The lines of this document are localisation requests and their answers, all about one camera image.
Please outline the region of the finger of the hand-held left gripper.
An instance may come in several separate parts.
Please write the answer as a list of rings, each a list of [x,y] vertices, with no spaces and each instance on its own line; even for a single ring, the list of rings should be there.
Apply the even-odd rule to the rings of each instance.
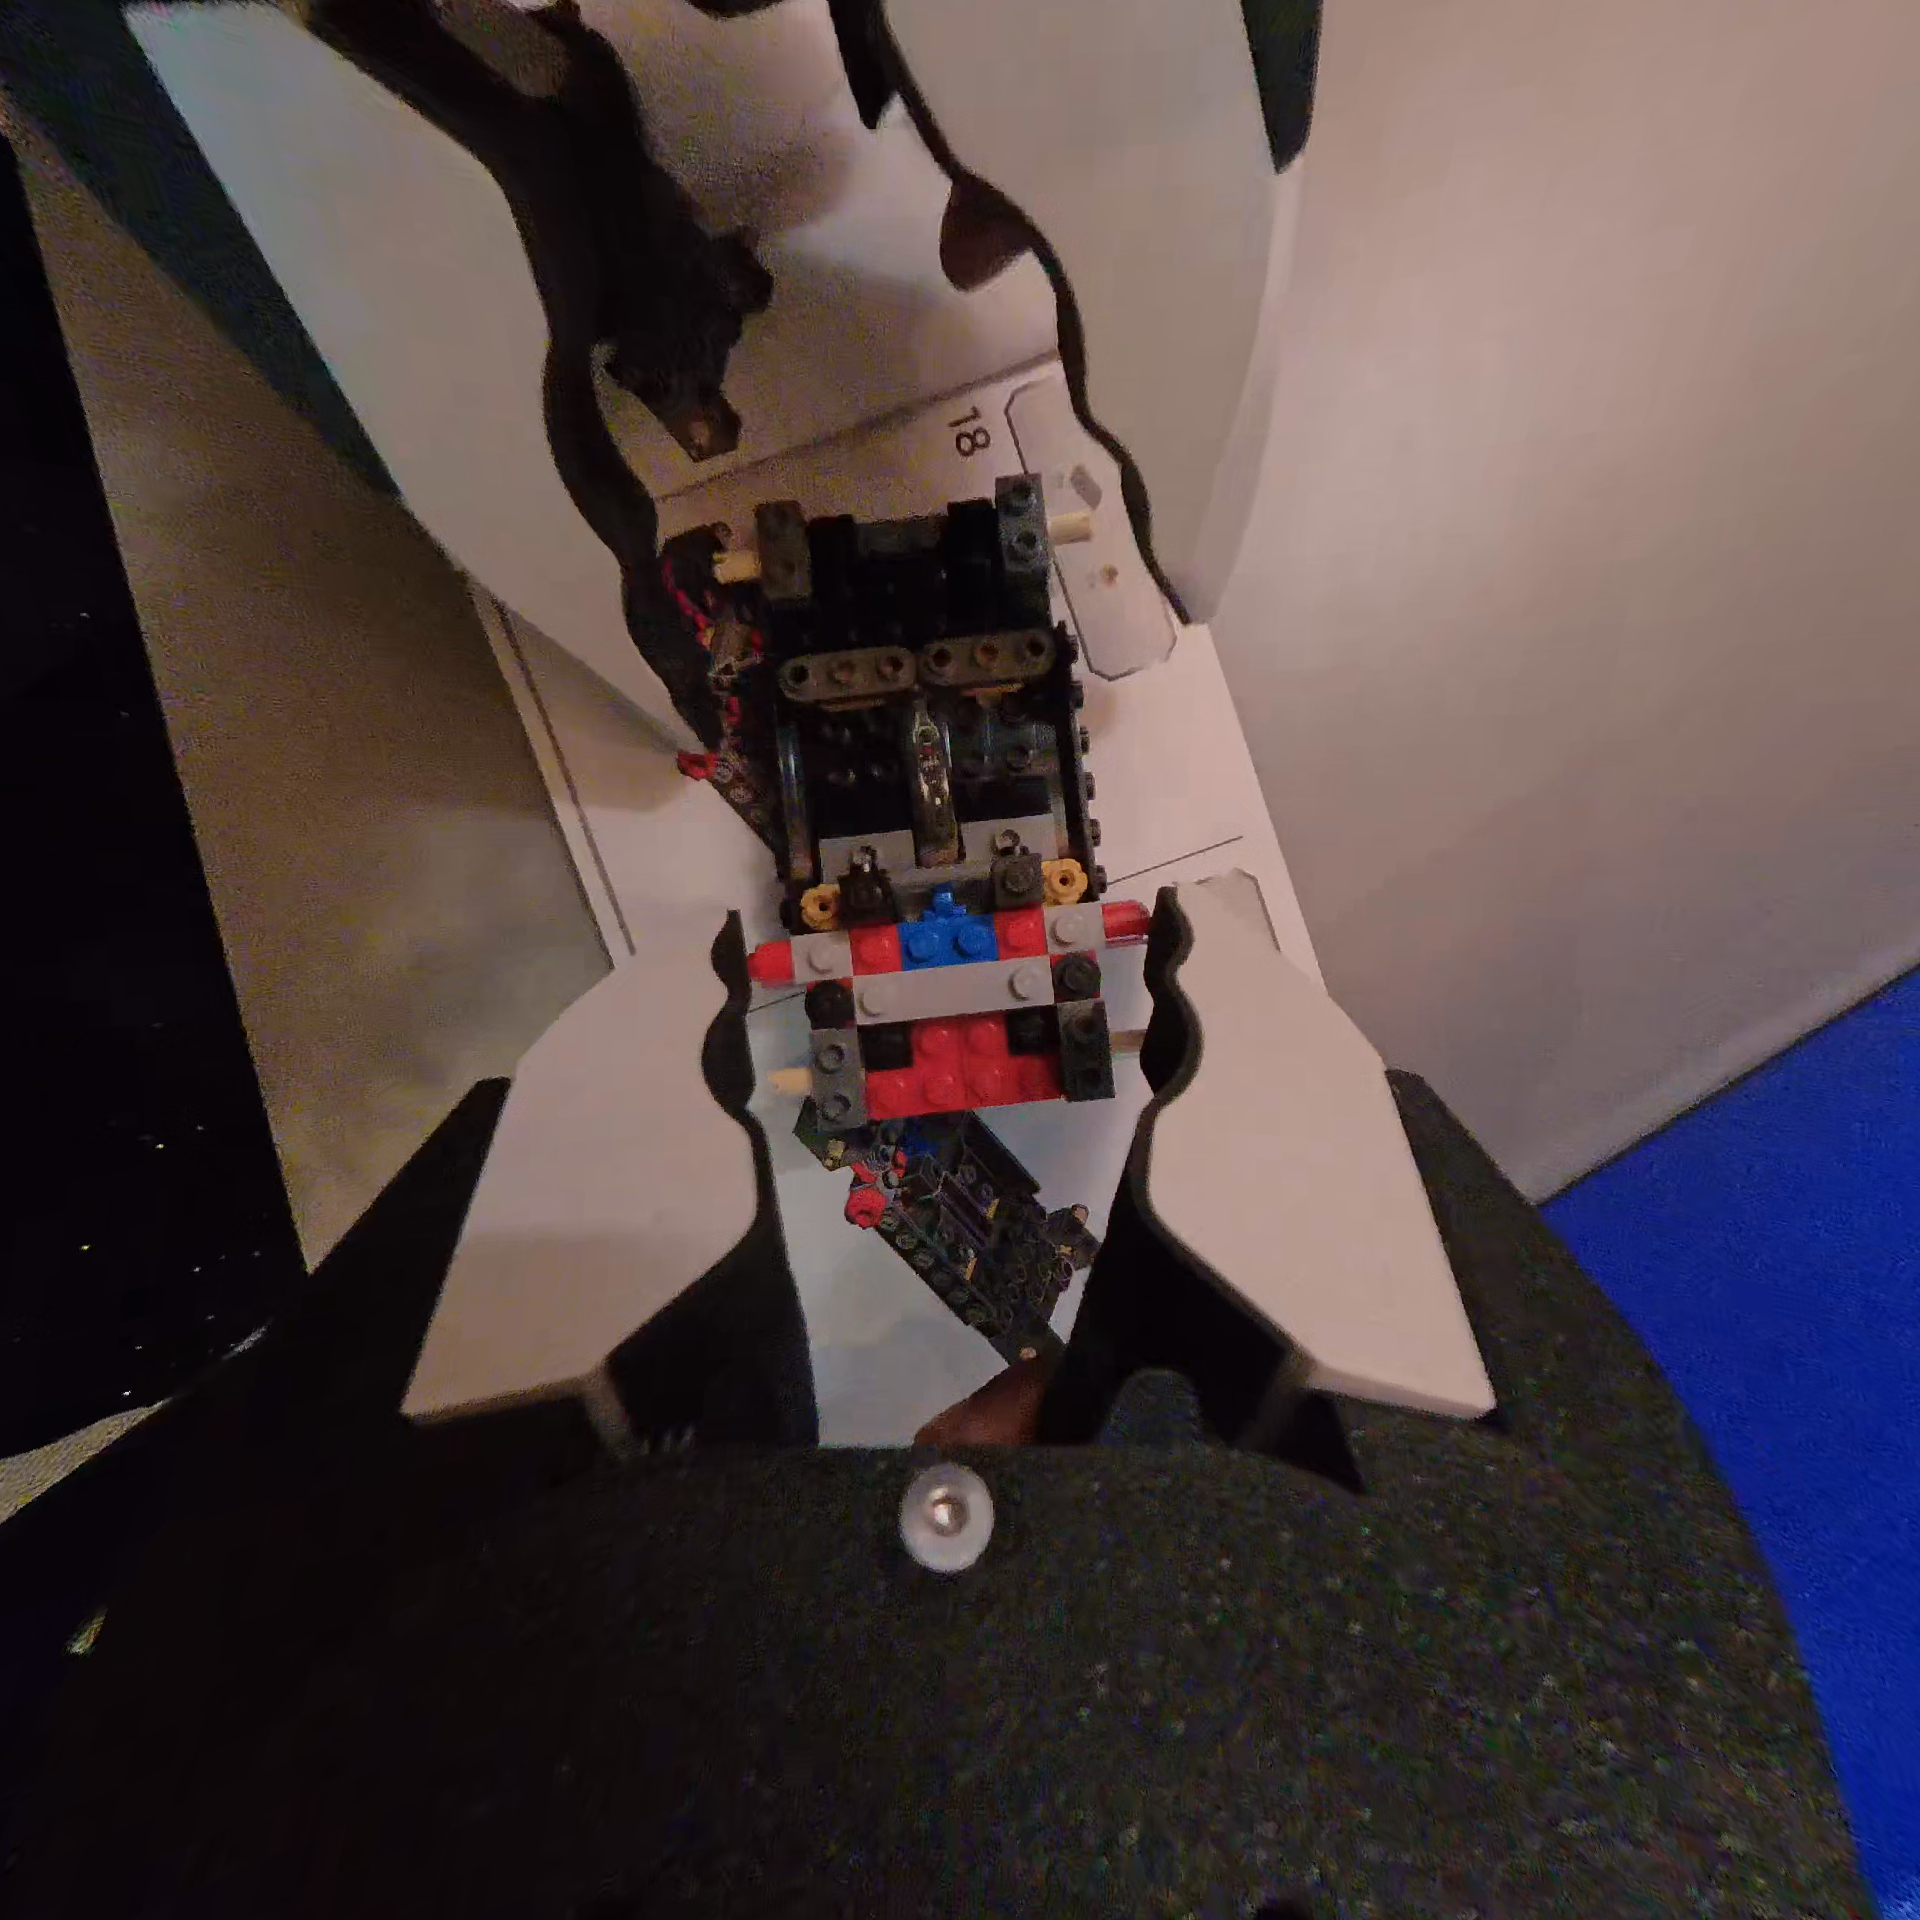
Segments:
[[[1190,622],[1214,618],[1252,524],[1324,20],[1320,2],[833,4],[860,118],[902,106],[1040,261],[1074,416]]]
[[[475,152],[291,7],[128,27],[403,504],[676,748],[713,746],[656,503],[595,388],[593,239],[545,156]]]

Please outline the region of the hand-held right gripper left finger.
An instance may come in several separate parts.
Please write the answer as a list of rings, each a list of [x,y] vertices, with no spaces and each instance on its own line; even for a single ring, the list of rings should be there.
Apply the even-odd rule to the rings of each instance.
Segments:
[[[751,1000],[739,911],[692,906],[528,1048],[401,1404],[415,1423],[563,1404],[614,1453],[818,1447]]]

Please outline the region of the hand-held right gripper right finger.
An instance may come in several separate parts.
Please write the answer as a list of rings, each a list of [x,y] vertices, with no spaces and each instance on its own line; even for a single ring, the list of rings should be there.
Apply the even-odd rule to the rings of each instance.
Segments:
[[[1252,879],[1159,892],[1148,1101],[1038,1438],[1120,1438],[1179,1384],[1203,1438],[1339,1462],[1335,1400],[1497,1412],[1376,1047],[1282,950]]]

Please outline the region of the lego instruction booklet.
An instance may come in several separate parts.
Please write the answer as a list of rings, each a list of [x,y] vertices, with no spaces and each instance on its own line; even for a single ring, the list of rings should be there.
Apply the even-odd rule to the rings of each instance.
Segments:
[[[1278,942],[1320,974],[1281,839],[1270,818],[1211,632],[1177,626],[1158,587],[1120,554],[1108,459],[1067,419],[1066,379],[1038,362],[920,408],[792,447],[663,504],[663,528],[722,524],[746,541],[752,504],[796,498],[810,516],[862,522],[991,495],[1028,468],[1055,511],[1094,504],[1095,536],[1073,543],[1055,613],[1079,639],[1098,614],[1145,613],[1163,659],[1123,679],[1083,668],[1098,859],[1115,895],[1152,902],[1163,884],[1223,870],[1258,876]],[[675,746],[628,702],[523,618],[474,587],[495,659],[536,750],[563,840],[614,964],[654,920],[688,908],[705,928],[737,909],[751,943],[778,936],[776,867],[710,782],[679,770]],[[785,1243],[808,1316],[820,1438],[899,1447],[1001,1366],[998,1351],[914,1279],[879,1232],[846,1222],[850,1178],[794,1136],[801,1104],[760,1086],[752,1110],[772,1148]]]

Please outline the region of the blue plastic bin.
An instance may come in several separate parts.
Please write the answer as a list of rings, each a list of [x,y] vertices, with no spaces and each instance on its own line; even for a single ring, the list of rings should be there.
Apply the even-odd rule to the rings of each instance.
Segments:
[[[1787,1602],[1864,1872],[1919,1907],[1919,975],[1558,1192]]]

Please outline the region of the black and red lego model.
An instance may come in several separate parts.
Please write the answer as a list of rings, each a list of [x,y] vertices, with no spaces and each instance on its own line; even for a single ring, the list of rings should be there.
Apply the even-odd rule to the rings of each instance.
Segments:
[[[776,858],[761,987],[808,1014],[825,1136],[1113,1098],[1112,902],[1079,645],[1032,470],[903,519],[752,507],[692,611],[710,780]]]

